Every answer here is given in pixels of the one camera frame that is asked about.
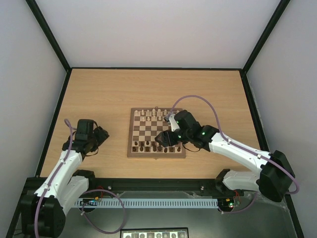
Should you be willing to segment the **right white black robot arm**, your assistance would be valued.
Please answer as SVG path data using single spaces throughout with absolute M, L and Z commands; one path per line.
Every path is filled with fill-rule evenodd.
M 221 194 L 231 190 L 259 191 L 273 202 L 289 193 L 295 174 L 284 153 L 262 151 L 233 140 L 211 125 L 201 126 L 187 110 L 167 118 L 171 128 L 160 132 L 155 141 L 162 147 L 192 143 L 198 149 L 223 155 L 243 165 L 248 172 L 223 170 L 216 182 Z

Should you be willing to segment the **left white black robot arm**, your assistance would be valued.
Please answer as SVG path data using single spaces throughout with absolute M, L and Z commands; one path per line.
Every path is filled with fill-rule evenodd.
M 21 200 L 22 233 L 35 237 L 57 238 L 63 231 L 66 215 L 89 189 L 96 187 L 93 171 L 78 167 L 87 156 L 98 153 L 109 134 L 92 119 L 80 119 L 70 127 L 60 158 L 43 184 Z

